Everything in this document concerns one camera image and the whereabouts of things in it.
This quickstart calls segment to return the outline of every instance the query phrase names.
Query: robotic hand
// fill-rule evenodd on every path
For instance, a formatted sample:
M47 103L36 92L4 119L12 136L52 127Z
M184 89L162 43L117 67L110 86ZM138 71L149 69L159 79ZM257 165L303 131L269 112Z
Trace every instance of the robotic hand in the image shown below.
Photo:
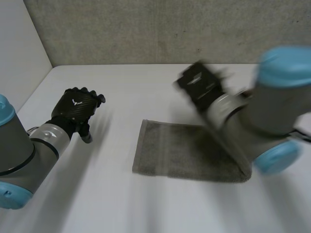
M233 157L254 162L263 174L275 174L300 155L291 137L311 138L295 129L311 112L311 47L278 47L259 64L252 95L226 93L221 80L195 63L177 80L196 106L208 130Z
M20 209L32 198L59 156L78 132L92 141L88 120L105 103L103 95L83 87L68 89L52 111L51 120L30 136L15 110L0 95L0 207Z

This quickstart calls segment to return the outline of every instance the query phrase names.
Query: gray wall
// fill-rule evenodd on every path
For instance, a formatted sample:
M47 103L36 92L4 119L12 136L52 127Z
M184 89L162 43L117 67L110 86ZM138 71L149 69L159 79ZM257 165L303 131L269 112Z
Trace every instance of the gray wall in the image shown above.
M255 63L311 45L311 0L24 0L53 66Z

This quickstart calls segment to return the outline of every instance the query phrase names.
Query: concrete wall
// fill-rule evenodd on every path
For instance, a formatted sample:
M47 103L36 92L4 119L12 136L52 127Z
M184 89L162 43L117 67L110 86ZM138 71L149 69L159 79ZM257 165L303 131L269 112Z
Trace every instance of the concrete wall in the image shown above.
M19 110L52 69L22 0L0 0L0 94Z
M310 0L24 0L53 66L255 63L311 44Z

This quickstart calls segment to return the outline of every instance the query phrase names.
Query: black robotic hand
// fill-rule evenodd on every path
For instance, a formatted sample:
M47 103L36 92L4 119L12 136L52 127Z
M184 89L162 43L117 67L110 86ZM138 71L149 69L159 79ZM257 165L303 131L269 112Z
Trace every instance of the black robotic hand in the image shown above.
M67 89L52 111L52 119L47 123L57 125L66 131L71 139L78 132L85 143L92 142L88 120L95 110L105 103L103 95L88 91L85 87Z

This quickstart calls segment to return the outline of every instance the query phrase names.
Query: white wall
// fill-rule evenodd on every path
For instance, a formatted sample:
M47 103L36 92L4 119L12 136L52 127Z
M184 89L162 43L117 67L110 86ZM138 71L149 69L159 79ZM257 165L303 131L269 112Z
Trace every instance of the white wall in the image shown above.
M0 0L0 93L18 111L52 69L22 0Z

